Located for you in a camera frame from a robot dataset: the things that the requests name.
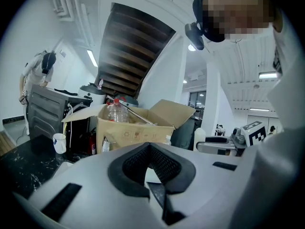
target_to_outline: fluorescent light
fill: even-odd
[[[98,66],[97,66],[97,63],[96,63],[96,61],[95,61],[95,59],[94,59],[94,56],[93,56],[92,51],[91,51],[91,50],[87,50],[87,53],[89,54],[89,57],[90,57],[90,59],[91,59],[93,65],[94,65],[95,67],[98,67]]]
[[[192,52],[196,51],[196,49],[191,44],[189,45],[189,50],[192,51]]]
[[[259,73],[259,79],[269,79],[269,78],[277,78],[276,73],[275,72]]]
[[[269,109],[256,109],[256,108],[250,108],[250,110],[255,110],[255,111],[269,111]]]

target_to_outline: window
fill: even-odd
[[[193,108],[204,108],[206,91],[190,93],[189,106]]]

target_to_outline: white box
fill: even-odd
[[[266,138],[265,125],[255,121],[242,127],[241,135],[244,135],[247,146],[258,145]]]

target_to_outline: marble countertop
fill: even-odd
[[[26,199],[43,183],[52,178],[63,162],[75,163],[88,157],[86,153],[67,151],[59,155],[52,140],[39,136],[0,157],[1,172],[5,173],[3,184]]]

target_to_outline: fire extinguisher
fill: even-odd
[[[89,135],[89,141],[88,141],[88,153],[95,155],[96,154],[96,128],[94,128]]]

